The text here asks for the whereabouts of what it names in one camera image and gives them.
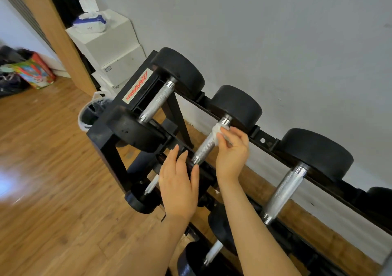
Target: hand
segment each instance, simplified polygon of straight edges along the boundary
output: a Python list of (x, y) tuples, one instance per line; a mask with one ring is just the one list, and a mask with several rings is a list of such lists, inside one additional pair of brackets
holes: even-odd
[(226, 184), (239, 184), (239, 174), (249, 157), (248, 135), (236, 127), (230, 127), (229, 131), (221, 127), (221, 133), (232, 145), (222, 134), (216, 134), (219, 140), (219, 153), (216, 158), (216, 177), (219, 187)]
[(196, 211), (199, 198), (199, 166), (193, 167), (189, 180), (185, 164), (188, 150), (176, 162), (178, 150), (176, 145), (164, 161), (159, 173), (159, 187), (166, 217), (182, 217), (188, 224)]

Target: life fitness label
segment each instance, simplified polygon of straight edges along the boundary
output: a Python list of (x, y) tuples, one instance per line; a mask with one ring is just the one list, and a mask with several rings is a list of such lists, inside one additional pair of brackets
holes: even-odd
[(143, 74), (139, 77), (139, 79), (135, 82), (135, 84), (127, 92), (127, 94), (123, 98), (123, 101), (125, 103), (129, 104), (129, 102), (135, 97), (135, 95), (139, 92), (141, 87), (145, 84), (145, 82), (148, 80), (148, 78), (151, 77), (151, 75), (153, 73), (154, 73), (153, 70), (150, 70), (149, 68), (145, 69)]

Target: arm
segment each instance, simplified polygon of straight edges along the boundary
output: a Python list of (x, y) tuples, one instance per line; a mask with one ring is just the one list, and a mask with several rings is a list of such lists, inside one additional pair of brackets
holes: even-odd
[(299, 276), (294, 264), (275, 241), (247, 199), (238, 177), (249, 156), (248, 136), (234, 127), (217, 134), (216, 177), (245, 276)]
[(178, 145), (170, 151), (159, 173), (159, 187), (166, 217), (143, 239), (128, 258), (118, 276), (163, 276), (179, 240), (196, 211), (199, 192), (199, 167), (189, 180), (185, 160), (188, 151), (178, 158)]

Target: dumbbell rack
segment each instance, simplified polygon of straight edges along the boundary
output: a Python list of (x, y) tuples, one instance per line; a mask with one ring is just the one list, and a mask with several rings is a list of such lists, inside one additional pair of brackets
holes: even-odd
[[(149, 182), (147, 175), (152, 170), (159, 173), (159, 167), (165, 159), (165, 149), (172, 149), (176, 144), (178, 144), (181, 150), (189, 150), (189, 158), (192, 158), (194, 153), (192, 150), (193, 145), (174, 93), (169, 96), (162, 106), (162, 109), (166, 115), (164, 122), (159, 124), (154, 121), (154, 125), (161, 133), (165, 135), (167, 140), (153, 153), (140, 152), (128, 170), (125, 168), (125, 165), (123, 164), (116, 149), (116, 144), (119, 142), (119, 138), (113, 134), (106, 124), (108, 118), (110, 117), (111, 111), (115, 106), (118, 105), (124, 106), (125, 108), (131, 110), (135, 116), (140, 115), (140, 113), (157, 94), (159, 89), (164, 85), (165, 81), (161, 79), (159, 75), (153, 73), (129, 104), (125, 104), (122, 100), (122, 98), (127, 94), (140, 75), (145, 71), (145, 69), (153, 68), (151, 61), (157, 53), (157, 51), (153, 51), (147, 57), (144, 63), (124, 86), (123, 90), (121, 90), (121, 92), (115, 97), (112, 104), (110, 104), (110, 106), (87, 132), (87, 135), (91, 139), (95, 149), (98, 151), (102, 160), (124, 192), (130, 190), (132, 184), (137, 182)], [(211, 115), (217, 120), (219, 119), (218, 116), (211, 113), (207, 109), (210, 99), (206, 97), (203, 92), (200, 92), (199, 95), (193, 100), (184, 95), (182, 96), (190, 103), (206, 112), (208, 115)], [(275, 159), (279, 160), (281, 163), (290, 168), (295, 165), (295, 160), (293, 160), (292, 157), (275, 151), (275, 147), (280, 140), (262, 131), (259, 126), (255, 125), (248, 133), (248, 136), (252, 144), (262, 149)], [(359, 213), (361, 216), (365, 217), (370, 222), (374, 223), (376, 226), (392, 235), (392, 219), (373, 214), (372, 212), (368, 211), (368, 196), (365, 191), (357, 189), (343, 180), (333, 183), (324, 178), (315, 170), (309, 171), (306, 175), (306, 179)], [(211, 195), (207, 193), (207, 189), (210, 186), (217, 186), (215, 169), (207, 162), (203, 162), (200, 164), (198, 206), (206, 206), (211, 210), (216, 201)], [(252, 199), (250, 199), (250, 201), (256, 211), (261, 213), (262, 206)], [(297, 259), (299, 259), (309, 269), (309, 271), (312, 272), (311, 275), (345, 275), (344, 272), (332, 264), (328, 259), (319, 254), (304, 239), (300, 238), (279, 220), (276, 220), (268, 228), (282, 248), (287, 253), (291, 253)], [(206, 244), (209, 244), (208, 240), (191, 224), (189, 225), (189, 230), (192, 230), (193, 234), (197, 234), (197, 239), (202, 240)]]

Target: wooden floor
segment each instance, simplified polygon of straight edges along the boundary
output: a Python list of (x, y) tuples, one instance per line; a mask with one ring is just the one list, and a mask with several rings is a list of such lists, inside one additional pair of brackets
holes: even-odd
[[(77, 115), (88, 100), (70, 79), (0, 99), (0, 275), (113, 275), (148, 230), (159, 226), (163, 210), (132, 210), (79, 130)], [(205, 136), (188, 129), (198, 147)], [(120, 149), (126, 165), (137, 153)], [(211, 164), (216, 154), (209, 155)], [(261, 204), (273, 191), (248, 168), (241, 183)], [(207, 215), (198, 209), (192, 221), (215, 240)], [(378, 264), (293, 201), (280, 218), (350, 275), (377, 274)], [(188, 242), (184, 237), (176, 250), (174, 272)]]

